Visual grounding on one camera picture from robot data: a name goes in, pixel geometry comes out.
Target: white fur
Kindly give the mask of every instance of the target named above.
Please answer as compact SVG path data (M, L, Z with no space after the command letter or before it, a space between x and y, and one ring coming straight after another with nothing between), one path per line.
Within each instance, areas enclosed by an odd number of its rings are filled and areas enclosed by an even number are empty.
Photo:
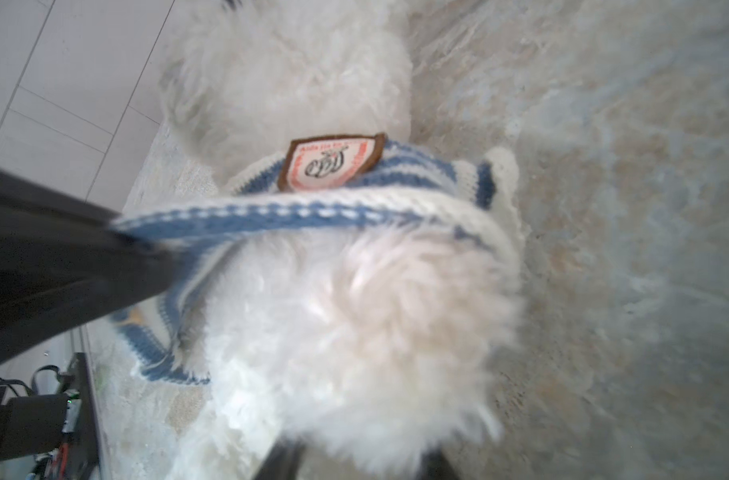
M162 79L168 121L219 184L293 138L407 140L406 5L188 0ZM500 436L486 362L515 341L515 277L518 265L436 226L246 240L189 331L212 399L168 478L246 475L244 456L280 431L374 473L414 471L456 434Z
M223 185L294 138L410 137L398 0L188 0L160 86L167 121Z

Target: blue and white knit sweater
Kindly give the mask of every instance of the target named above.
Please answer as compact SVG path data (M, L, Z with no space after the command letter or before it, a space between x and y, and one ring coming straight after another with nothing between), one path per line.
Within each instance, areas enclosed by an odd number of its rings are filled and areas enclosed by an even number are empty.
M163 244L178 255L176 280L165 293L111 315L140 359L149 380L201 384L208 381L186 365L179 334L206 289L209 274L247 235L270 230L366 228L435 224L457 237L474 239L512 271L516 255L486 212L495 193L491 166L445 162L407 144L388 140L381 160L344 187L280 193L284 155L251 165L219 197L124 216L112 224L123 234ZM511 279L511 288L518 279Z

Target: clothing tag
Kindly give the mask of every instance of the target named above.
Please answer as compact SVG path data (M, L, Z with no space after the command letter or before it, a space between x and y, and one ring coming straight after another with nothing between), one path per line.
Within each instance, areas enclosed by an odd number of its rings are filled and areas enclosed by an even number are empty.
M373 168L383 154L386 134L331 135L293 140L278 186L283 192L340 187Z

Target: brown patch border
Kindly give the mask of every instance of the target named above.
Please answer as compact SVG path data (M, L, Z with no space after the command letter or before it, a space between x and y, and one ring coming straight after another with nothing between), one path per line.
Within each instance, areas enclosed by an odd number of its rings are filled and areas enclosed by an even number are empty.
M349 180L356 178L358 175L363 174L365 172L368 172L372 170L372 168L378 163L378 161L383 156L383 148L386 145L386 140L389 139L389 137L384 132L380 132L376 135L325 135L322 137L309 137L309 138L299 138L297 140L293 140L290 143L290 149L287 150L287 155L284 156L284 165L282 166L282 172L279 173L279 180L277 180L277 186L279 187L279 191L281 192L294 192L292 187L290 187L289 182L287 181L287 174L290 171L290 164L292 163L292 154L295 152L295 149L300 144L305 144L312 141L320 141L320 140L344 140L347 138L371 138L375 140L375 146L373 147L372 154L370 154L370 157L368 157L367 160L364 161L362 166L357 170L357 173L354 174Z

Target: tile floor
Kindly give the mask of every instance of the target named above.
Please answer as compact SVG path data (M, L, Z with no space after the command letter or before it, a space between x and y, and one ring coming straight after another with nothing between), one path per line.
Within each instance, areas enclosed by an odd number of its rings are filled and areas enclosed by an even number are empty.
M162 121L174 0L0 0L0 168L121 210Z

